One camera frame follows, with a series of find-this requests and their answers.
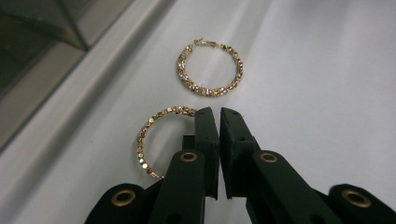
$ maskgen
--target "twisted gold hoop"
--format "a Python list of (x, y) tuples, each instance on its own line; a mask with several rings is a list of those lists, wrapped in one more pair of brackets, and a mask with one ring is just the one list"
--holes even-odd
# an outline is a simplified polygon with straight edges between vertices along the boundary
[(146, 162), (145, 160), (145, 155), (143, 153), (143, 147), (144, 147), (144, 142), (143, 139), (146, 137), (147, 132), (149, 130), (149, 127), (151, 127), (154, 122), (163, 117), (164, 115), (167, 114), (180, 114), (180, 115), (186, 115), (189, 117), (194, 117), (195, 116), (195, 110), (188, 108), (186, 106), (172, 106), (172, 107), (168, 107), (160, 112), (158, 112), (157, 114), (153, 115), (146, 123), (145, 125), (143, 125), (142, 129), (140, 130), (139, 135), (137, 136), (137, 149), (136, 149), (136, 153), (137, 153), (137, 158), (139, 159), (139, 163), (142, 165), (143, 169), (146, 170), (146, 173), (151, 175), (154, 178), (160, 178), (163, 179), (163, 175), (157, 175), (154, 173), (154, 171), (152, 170), (152, 168), (149, 166), (149, 164)]
[[(192, 52), (194, 46), (211, 46), (213, 48), (224, 49), (225, 51), (229, 52), (231, 56), (233, 56), (233, 59), (236, 63), (236, 74), (235, 74), (235, 78), (230, 83), (230, 85), (228, 85), (227, 87), (209, 89), (206, 87), (198, 86), (189, 78), (185, 69), (185, 65), (186, 65), (186, 59)], [(203, 96), (217, 97), (228, 93), (239, 84), (242, 75), (244, 74), (244, 65), (241, 59), (239, 58), (238, 53), (235, 51), (235, 49), (231, 48), (230, 46), (219, 44), (213, 41), (205, 41), (201, 38), (195, 40), (193, 44), (188, 45), (186, 48), (183, 49), (183, 52), (181, 52), (180, 56), (178, 56), (177, 59), (177, 71), (183, 85), (189, 88), (191, 91)]]

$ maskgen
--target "white table surface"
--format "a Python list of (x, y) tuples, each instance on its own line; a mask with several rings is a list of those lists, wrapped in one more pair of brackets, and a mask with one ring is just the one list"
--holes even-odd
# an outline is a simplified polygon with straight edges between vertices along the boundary
[[(106, 190), (147, 188), (134, 153), (140, 127), (170, 105), (239, 111), (262, 149), (282, 154), (314, 189), (348, 183), (396, 209), (395, 1), (134, 1), (0, 157), (1, 223), (83, 223)], [(241, 84), (205, 98), (179, 81), (196, 38), (235, 48)], [(228, 84), (232, 58), (197, 48), (190, 77)], [(161, 120), (146, 158), (164, 174), (193, 134)], [(205, 223), (250, 223), (244, 199), (206, 200)]]

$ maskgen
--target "black plastic part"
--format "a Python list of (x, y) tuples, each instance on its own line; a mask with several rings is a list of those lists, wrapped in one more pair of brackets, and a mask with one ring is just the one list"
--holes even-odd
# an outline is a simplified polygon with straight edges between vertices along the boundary
[(261, 188), (257, 196), (262, 196), (276, 223), (342, 223), (281, 155), (263, 150), (252, 157)]
[(198, 150), (177, 152), (171, 160), (149, 224), (201, 224), (205, 212), (205, 157)]
[(247, 197), (246, 208), (252, 224), (276, 224), (268, 205), (261, 197)]
[(219, 185), (219, 134), (212, 109), (206, 107), (195, 112), (195, 136), (183, 136), (183, 150), (195, 149), (205, 156), (205, 195), (218, 198)]
[(155, 184), (148, 187), (148, 189), (145, 189), (145, 201), (138, 217), (139, 223), (149, 222), (149, 216), (151, 215), (152, 207), (157, 200), (162, 184), (163, 179), (157, 181)]
[[(112, 202), (112, 197), (122, 191), (131, 190), (134, 192), (134, 199), (124, 206), (116, 206)], [(85, 221), (86, 224), (140, 224), (138, 216), (142, 208), (145, 193), (142, 188), (132, 184), (121, 184), (109, 189), (99, 200), (90, 212)]]
[(334, 186), (330, 189), (328, 200), (345, 223), (396, 223), (396, 213), (365, 189), (347, 184)]
[(220, 116), (220, 159), (227, 198), (247, 197), (251, 155), (260, 150), (241, 114), (222, 108)]

